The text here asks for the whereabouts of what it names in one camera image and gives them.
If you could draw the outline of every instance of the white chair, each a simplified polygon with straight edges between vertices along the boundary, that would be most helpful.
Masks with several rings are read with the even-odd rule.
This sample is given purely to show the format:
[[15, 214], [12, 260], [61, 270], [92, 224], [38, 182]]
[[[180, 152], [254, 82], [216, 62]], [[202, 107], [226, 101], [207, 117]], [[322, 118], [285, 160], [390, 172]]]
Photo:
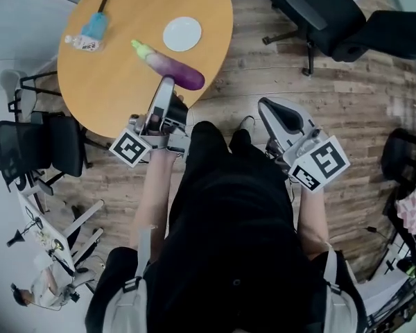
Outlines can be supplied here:
[[38, 78], [54, 74], [57, 74], [57, 72], [50, 71], [49, 73], [34, 76], [27, 76], [26, 73], [14, 69], [5, 69], [1, 72], [0, 84], [6, 93], [8, 111], [15, 115], [16, 122], [29, 119], [37, 103], [37, 94], [40, 92], [62, 96], [59, 92], [40, 89], [35, 86], [35, 81]]

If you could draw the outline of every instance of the bottle label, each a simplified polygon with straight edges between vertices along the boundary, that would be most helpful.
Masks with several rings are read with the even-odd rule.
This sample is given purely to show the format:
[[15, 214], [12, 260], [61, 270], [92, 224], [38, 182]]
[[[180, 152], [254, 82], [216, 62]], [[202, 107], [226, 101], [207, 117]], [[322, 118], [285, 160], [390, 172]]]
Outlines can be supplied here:
[[81, 35], [78, 43], [75, 45], [77, 49], [81, 49], [83, 51], [93, 52], [97, 50], [100, 46], [100, 42], [95, 40], [94, 38]]

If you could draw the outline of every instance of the round wooden table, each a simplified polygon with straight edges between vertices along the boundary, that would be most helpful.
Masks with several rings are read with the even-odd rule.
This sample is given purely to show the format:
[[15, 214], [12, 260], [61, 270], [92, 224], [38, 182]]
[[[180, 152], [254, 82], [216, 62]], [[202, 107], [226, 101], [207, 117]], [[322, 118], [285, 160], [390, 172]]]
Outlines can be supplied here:
[[[62, 36], [58, 55], [60, 91], [72, 115], [86, 128], [117, 137], [131, 114], [148, 111], [161, 76], [147, 66], [131, 47], [137, 39], [197, 69], [205, 76], [201, 90], [176, 87], [191, 107], [211, 84], [225, 59], [232, 36], [231, 0], [108, 0], [109, 19], [104, 49], [78, 51], [64, 43], [77, 35], [102, 0], [80, 0]], [[202, 26], [202, 37], [185, 52], [169, 50], [163, 43], [166, 25], [176, 17], [190, 16]]]

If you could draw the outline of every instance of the purple eggplant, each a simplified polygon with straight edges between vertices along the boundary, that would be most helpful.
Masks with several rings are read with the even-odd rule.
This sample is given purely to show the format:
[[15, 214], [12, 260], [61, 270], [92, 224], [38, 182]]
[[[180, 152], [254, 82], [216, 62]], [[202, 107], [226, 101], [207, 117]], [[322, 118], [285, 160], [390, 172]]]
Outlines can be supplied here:
[[205, 85], [205, 77], [194, 68], [155, 51], [147, 44], [132, 40], [137, 55], [161, 76], [170, 76], [176, 85], [187, 90], [199, 90]]

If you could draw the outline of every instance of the wrist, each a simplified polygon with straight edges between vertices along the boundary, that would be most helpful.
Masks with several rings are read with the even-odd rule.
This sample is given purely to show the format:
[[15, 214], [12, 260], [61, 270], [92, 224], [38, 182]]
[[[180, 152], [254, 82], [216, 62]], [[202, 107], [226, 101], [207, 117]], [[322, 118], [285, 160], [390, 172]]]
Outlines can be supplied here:
[[166, 149], [156, 149], [150, 153], [150, 165], [172, 168], [176, 156]]

